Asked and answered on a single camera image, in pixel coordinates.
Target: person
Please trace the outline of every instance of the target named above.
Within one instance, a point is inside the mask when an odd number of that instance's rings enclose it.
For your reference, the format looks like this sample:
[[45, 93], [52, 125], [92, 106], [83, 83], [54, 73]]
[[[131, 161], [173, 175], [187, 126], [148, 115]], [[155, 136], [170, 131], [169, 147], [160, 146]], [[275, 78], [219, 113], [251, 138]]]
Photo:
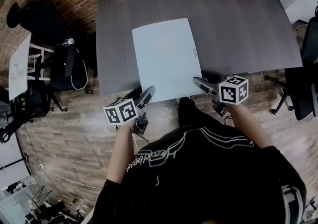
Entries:
[[182, 98], [180, 128], [134, 155], [133, 123], [116, 135], [92, 224], [285, 223], [281, 187], [306, 188], [249, 110], [228, 105], [235, 128]]

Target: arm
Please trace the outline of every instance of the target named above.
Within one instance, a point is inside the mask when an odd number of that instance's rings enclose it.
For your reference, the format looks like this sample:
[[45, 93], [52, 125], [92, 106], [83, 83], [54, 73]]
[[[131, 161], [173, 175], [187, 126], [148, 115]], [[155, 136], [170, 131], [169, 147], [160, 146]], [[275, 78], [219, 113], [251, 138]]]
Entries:
[[135, 121], [121, 126], [117, 132], [113, 153], [107, 172], [107, 180], [120, 184], [128, 164], [134, 158], [132, 129]]
[[260, 148], [274, 145], [270, 136], [245, 106], [242, 104], [228, 105], [227, 110], [232, 115], [235, 127], [247, 135]]

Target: black pants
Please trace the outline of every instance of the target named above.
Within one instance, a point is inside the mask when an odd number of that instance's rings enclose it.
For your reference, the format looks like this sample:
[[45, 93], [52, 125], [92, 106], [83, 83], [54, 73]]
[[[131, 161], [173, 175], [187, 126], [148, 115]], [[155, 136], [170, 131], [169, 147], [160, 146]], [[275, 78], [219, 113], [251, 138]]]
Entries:
[[181, 98], [178, 108], [178, 117], [180, 127], [184, 126], [220, 126], [219, 121], [215, 120], [206, 113], [200, 111], [193, 100]]

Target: wooden floor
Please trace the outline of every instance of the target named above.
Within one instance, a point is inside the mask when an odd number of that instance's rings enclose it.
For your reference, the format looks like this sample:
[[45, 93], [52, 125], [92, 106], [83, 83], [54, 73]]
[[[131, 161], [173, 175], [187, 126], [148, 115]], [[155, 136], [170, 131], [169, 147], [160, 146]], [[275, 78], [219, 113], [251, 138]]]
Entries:
[[[284, 77], [279, 72], [275, 75]], [[276, 107], [280, 100], [279, 87], [264, 81], [261, 73], [245, 76], [250, 84], [246, 106], [298, 170], [307, 185], [308, 198], [318, 195], [318, 118], [310, 115], [298, 122], [286, 105], [276, 116], [270, 114], [269, 109]], [[86, 95], [81, 90], [59, 94], [68, 112], [61, 113], [55, 108], [45, 118], [27, 123], [18, 130], [22, 149], [29, 157], [28, 166], [38, 186], [45, 185], [48, 190], [53, 190], [51, 202], [63, 200], [72, 212], [82, 203], [84, 214], [94, 207], [103, 186], [116, 134], [115, 128], [107, 125], [102, 107], [117, 96], [100, 97], [97, 83], [93, 89], [93, 95]], [[209, 96], [198, 95], [193, 100], [198, 108], [218, 118], [212, 111]], [[146, 112], [149, 125], [145, 137], [150, 141], [178, 127], [176, 100], [150, 104]], [[135, 138], [136, 150], [145, 144], [143, 139]], [[74, 198], [79, 202], [70, 205]]]

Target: wooden table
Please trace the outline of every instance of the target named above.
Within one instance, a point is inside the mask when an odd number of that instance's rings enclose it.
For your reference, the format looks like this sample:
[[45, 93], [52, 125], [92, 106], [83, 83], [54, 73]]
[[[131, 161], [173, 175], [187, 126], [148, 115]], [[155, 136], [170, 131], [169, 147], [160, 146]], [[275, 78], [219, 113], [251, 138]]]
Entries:
[[133, 29], [185, 17], [203, 70], [236, 74], [302, 66], [279, 0], [98, 0], [100, 93], [140, 84]]

